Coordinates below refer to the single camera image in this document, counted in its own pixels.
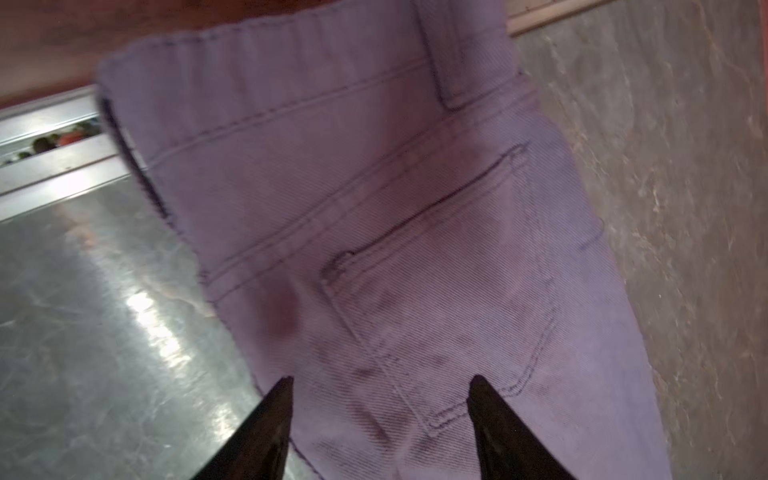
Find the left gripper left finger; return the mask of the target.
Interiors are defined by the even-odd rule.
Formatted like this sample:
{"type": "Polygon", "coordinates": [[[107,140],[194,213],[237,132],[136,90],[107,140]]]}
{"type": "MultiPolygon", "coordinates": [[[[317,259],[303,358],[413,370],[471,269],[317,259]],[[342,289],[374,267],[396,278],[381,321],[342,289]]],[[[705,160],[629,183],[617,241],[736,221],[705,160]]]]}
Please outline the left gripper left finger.
{"type": "Polygon", "coordinates": [[[282,479],[293,418],[293,383],[290,376],[281,378],[193,479],[282,479]]]}

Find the purple trousers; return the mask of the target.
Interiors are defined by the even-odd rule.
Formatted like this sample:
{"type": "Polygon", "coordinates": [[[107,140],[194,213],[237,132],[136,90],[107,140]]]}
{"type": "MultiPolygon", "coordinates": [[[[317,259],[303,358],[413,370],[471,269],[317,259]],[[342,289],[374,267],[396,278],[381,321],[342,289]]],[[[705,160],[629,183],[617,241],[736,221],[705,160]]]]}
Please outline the purple trousers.
{"type": "Polygon", "coordinates": [[[106,130],[314,479],[477,479],[485,377],[579,479],[671,475],[651,368],[499,1],[337,1],[139,40],[106,130]]]}

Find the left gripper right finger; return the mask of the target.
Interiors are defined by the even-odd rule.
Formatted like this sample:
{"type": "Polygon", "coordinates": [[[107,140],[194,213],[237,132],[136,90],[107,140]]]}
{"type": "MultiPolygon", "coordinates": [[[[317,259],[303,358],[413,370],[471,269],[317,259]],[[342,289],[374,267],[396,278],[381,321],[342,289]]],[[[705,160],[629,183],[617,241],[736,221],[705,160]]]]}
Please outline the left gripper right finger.
{"type": "Polygon", "coordinates": [[[573,480],[504,398],[481,375],[467,398],[483,480],[573,480]]]}

